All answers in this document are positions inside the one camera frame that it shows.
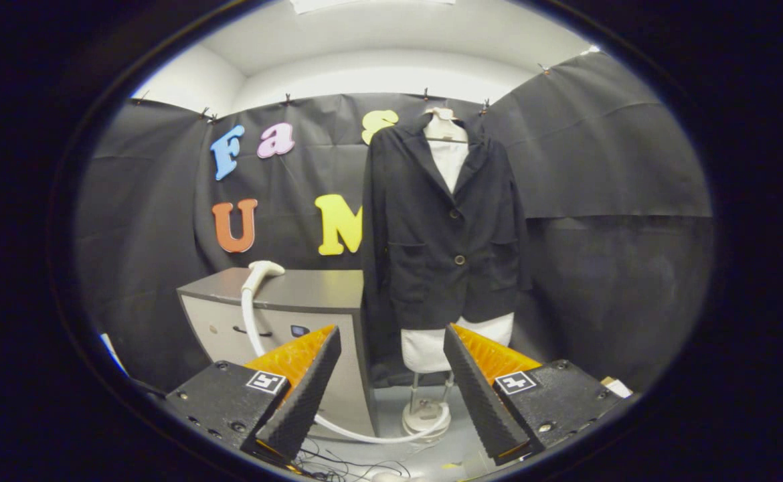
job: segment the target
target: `mannequin stand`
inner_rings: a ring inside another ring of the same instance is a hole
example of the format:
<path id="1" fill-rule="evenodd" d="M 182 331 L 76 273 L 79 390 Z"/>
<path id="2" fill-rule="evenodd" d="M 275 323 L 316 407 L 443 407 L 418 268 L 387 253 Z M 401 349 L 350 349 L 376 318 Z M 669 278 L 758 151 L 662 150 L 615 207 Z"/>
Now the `mannequin stand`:
<path id="1" fill-rule="evenodd" d="M 418 390 L 418 373 L 415 374 L 415 378 L 410 388 L 410 403 L 404 406 L 404 430 L 410 435 L 419 433 L 420 431 L 430 428 L 436 419 L 441 415 L 442 406 L 446 404 L 448 399 L 448 393 L 450 388 L 454 385 L 454 372 L 450 372 L 448 379 L 446 380 L 446 387 L 442 394 L 442 400 L 431 399 L 418 399 L 416 397 L 416 390 Z M 450 415 L 436 430 L 428 436 L 422 437 L 419 440 L 423 443 L 432 443 L 440 439 L 450 426 Z"/>

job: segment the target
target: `ceiling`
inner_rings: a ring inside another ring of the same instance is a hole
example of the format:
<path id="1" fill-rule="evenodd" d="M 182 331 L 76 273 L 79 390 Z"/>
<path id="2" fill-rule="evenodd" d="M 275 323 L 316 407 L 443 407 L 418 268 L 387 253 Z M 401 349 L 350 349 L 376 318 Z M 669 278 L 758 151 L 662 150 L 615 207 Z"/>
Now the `ceiling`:
<path id="1" fill-rule="evenodd" d="M 539 71 L 590 43 L 506 0 L 372 0 L 297 15 L 269 2 L 202 41 L 245 76 L 320 55 L 373 49 L 450 52 Z"/>

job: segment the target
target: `letter u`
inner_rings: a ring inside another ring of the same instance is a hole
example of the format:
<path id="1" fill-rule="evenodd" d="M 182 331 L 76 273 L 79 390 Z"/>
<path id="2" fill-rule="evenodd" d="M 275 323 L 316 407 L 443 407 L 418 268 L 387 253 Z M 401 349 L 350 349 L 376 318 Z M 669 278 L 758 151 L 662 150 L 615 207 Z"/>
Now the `letter u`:
<path id="1" fill-rule="evenodd" d="M 236 204 L 242 213 L 242 237 L 235 239 L 230 229 L 230 212 L 234 205 L 230 202 L 220 202 L 213 206 L 213 216 L 216 218 L 216 239 L 223 250 L 229 253 L 243 253 L 254 244 L 254 208 L 258 207 L 255 199 L 244 199 Z"/>

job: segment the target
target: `yellow letter m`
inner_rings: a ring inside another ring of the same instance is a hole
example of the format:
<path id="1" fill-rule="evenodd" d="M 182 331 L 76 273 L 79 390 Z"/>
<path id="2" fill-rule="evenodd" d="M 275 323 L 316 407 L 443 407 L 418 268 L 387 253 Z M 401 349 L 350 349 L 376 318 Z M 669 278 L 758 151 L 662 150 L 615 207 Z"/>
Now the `yellow letter m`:
<path id="1" fill-rule="evenodd" d="M 336 256 L 343 253 L 339 243 L 339 234 L 351 253 L 355 253 L 361 244 L 361 208 L 353 216 L 347 202 L 339 194 L 327 194 L 315 199 L 315 206 L 321 209 L 323 216 L 323 244 L 318 251 L 323 256 Z"/>

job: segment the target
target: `white wall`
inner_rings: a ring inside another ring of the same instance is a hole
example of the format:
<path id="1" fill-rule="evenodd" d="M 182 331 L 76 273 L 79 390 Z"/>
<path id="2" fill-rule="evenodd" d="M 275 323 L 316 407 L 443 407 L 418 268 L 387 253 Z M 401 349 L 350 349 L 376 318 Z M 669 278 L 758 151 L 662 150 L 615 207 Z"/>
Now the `white wall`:
<path id="1" fill-rule="evenodd" d="M 147 92 L 145 100 L 195 112 L 210 107 L 207 115 L 224 116 L 232 112 L 234 98 L 245 81 L 246 77 L 219 55 L 196 45 L 160 68 L 132 97 L 140 98 Z"/>
<path id="2" fill-rule="evenodd" d="M 232 112 L 291 98 L 360 92 L 428 94 L 490 103 L 536 73 L 483 58 L 443 52 L 348 52 L 270 68 L 247 79 Z"/>
<path id="3" fill-rule="evenodd" d="M 219 55 L 195 46 L 153 74 L 135 94 L 195 112 L 226 116 L 291 98 L 360 92 L 428 94 L 490 103 L 534 76 L 522 68 L 443 52 L 349 52 L 270 68 L 247 79 Z"/>

